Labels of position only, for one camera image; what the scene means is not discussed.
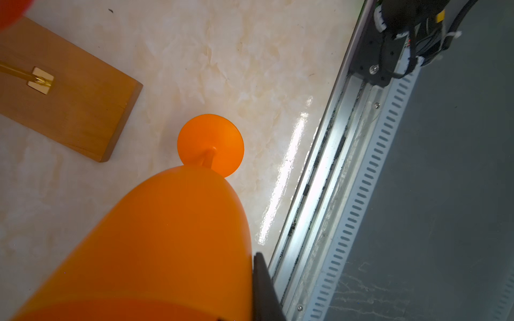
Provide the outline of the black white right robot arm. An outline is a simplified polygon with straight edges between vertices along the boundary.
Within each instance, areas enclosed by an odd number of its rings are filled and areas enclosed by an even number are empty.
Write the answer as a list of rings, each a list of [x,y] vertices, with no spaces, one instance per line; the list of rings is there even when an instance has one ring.
[[[366,82],[386,87],[410,75],[448,50],[476,1],[466,1],[446,23],[449,1],[372,1],[364,32],[349,71]]]

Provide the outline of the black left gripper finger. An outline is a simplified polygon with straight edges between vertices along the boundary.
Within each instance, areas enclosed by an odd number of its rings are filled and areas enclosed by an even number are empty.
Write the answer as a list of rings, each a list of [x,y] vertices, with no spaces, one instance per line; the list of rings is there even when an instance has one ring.
[[[253,261],[252,319],[255,321],[286,321],[264,256],[260,252],[254,255]]]

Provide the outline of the orange wine glass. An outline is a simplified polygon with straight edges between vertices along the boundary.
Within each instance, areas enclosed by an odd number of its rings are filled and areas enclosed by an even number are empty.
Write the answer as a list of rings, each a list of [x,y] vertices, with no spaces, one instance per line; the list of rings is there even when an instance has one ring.
[[[124,196],[15,320],[251,320],[252,240],[227,177],[244,142],[203,114],[181,129],[182,165]]]

